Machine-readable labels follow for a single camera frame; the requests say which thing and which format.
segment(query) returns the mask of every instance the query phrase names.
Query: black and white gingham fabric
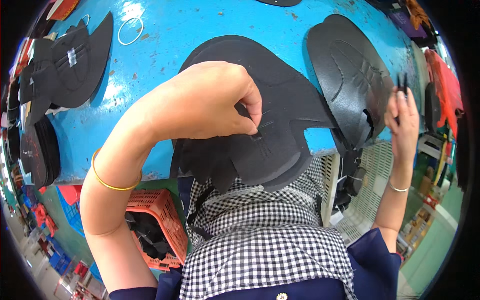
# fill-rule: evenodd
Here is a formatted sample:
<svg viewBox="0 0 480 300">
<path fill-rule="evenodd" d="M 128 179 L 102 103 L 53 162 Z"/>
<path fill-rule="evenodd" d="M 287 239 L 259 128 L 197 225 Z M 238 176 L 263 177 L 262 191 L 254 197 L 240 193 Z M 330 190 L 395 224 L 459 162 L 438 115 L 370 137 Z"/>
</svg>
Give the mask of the black and white gingham fabric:
<svg viewBox="0 0 480 300">
<path fill-rule="evenodd" d="M 320 170 L 316 157 L 297 180 L 277 192 L 240 179 L 226 194 L 213 190 L 193 223 L 213 237 L 204 241 L 187 227 L 194 249 L 183 267 L 180 299 L 203 300 L 321 277 L 341 280 L 347 299 L 356 299 L 340 233 L 319 226 L 316 197 L 324 197 Z M 211 185 L 194 181 L 189 215 Z"/>
</svg>

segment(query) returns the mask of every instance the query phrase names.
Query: gold bangle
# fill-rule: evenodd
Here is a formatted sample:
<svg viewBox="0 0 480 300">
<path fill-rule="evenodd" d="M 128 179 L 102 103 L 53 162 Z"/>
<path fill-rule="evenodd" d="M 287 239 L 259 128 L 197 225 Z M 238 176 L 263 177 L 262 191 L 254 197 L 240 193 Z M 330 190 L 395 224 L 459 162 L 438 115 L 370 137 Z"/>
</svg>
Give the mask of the gold bangle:
<svg viewBox="0 0 480 300">
<path fill-rule="evenodd" d="M 112 189 L 112 190 L 115 190 L 115 191 L 129 191 L 129 190 L 133 190 L 139 183 L 140 181 L 142 180 L 142 170 L 140 170 L 140 176 L 138 177 L 138 180 L 137 182 L 131 186 L 131 187 L 128 187 L 128 188 L 116 188 L 114 186 L 111 186 L 107 183 L 105 183 L 103 180 L 100 179 L 100 177 L 98 176 L 98 174 L 96 173 L 95 171 L 95 165 L 94 165 L 94 161 L 95 161 L 95 157 L 96 155 L 98 154 L 98 152 L 100 151 L 100 149 L 102 149 L 102 147 L 98 148 L 98 150 L 95 151 L 95 153 L 93 153 L 93 156 L 92 156 L 92 169 L 93 169 L 93 173 L 95 174 L 95 177 L 96 179 L 103 185 L 105 185 L 106 187 L 108 187 L 109 189 Z"/>
</svg>

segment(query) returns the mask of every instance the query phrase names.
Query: blue table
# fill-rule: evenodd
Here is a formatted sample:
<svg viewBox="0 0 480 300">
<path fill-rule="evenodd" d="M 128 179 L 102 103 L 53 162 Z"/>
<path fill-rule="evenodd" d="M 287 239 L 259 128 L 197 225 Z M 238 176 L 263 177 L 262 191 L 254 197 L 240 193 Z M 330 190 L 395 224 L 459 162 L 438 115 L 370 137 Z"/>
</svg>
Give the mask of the blue table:
<svg viewBox="0 0 480 300">
<path fill-rule="evenodd" d="M 79 108 L 49 116 L 60 147 L 57 185 L 83 182 L 92 153 L 102 146 L 122 114 L 140 97 L 175 76 L 191 51 L 215 36 L 241 35 L 261 43 L 320 90 L 308 58 L 306 35 L 328 15 L 342 14 L 370 39 L 392 75 L 408 73 L 416 99 L 420 98 L 410 39 L 364 0 L 303 0 L 289 8 L 255 0 L 82 0 L 69 18 L 56 22 L 51 31 L 62 35 L 89 14 L 87 28 L 91 33 L 108 11 L 114 19 L 111 56 L 97 93 Z M 141 16 L 144 23 L 142 36 L 128 46 L 121 45 L 117 40 L 120 26 L 136 16 Z M 121 39 L 133 40 L 140 27 L 138 21 L 128 22 Z M 308 129 L 305 136 L 312 154 L 335 151 L 328 129 Z M 384 130 L 377 140 L 390 138 L 389 131 Z M 159 142 L 144 165 L 143 180 L 168 178 L 172 154 L 171 141 Z"/>
</svg>

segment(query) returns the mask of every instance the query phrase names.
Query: brown fabric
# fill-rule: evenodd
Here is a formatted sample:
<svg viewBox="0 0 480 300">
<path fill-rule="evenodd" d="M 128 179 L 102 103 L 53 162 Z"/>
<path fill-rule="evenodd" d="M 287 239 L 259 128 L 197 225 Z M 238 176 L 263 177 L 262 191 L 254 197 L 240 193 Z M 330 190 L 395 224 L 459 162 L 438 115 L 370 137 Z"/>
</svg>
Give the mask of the brown fabric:
<svg viewBox="0 0 480 300">
<path fill-rule="evenodd" d="M 417 0 L 406 0 L 406 4 L 411 14 L 410 22 L 416 30 L 418 30 L 418 28 L 423 22 L 425 22 L 425 24 L 430 27 L 430 21 L 428 19 L 428 16 L 423 10 L 423 8 L 420 6 L 420 4 L 417 3 Z"/>
</svg>

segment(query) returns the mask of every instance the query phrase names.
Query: hand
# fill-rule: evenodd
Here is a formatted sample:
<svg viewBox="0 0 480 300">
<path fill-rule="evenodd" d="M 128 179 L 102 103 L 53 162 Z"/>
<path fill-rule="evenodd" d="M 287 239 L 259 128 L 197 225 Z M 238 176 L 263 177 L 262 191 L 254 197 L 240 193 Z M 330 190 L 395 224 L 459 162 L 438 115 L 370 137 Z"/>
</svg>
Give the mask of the hand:
<svg viewBox="0 0 480 300">
<path fill-rule="evenodd" d="M 238 114 L 241 102 L 251 120 Z M 225 61 L 195 64 L 142 97 L 143 124 L 153 131 L 168 124 L 168 138 L 206 139 L 235 133 L 255 134 L 262 97 L 244 67 Z M 158 132 L 158 139 L 164 132 Z"/>
<path fill-rule="evenodd" d="M 394 87 L 385 113 L 385 126 L 392 131 L 392 152 L 396 166 L 413 167 L 419 135 L 419 114 L 410 88 L 405 94 Z"/>
</svg>

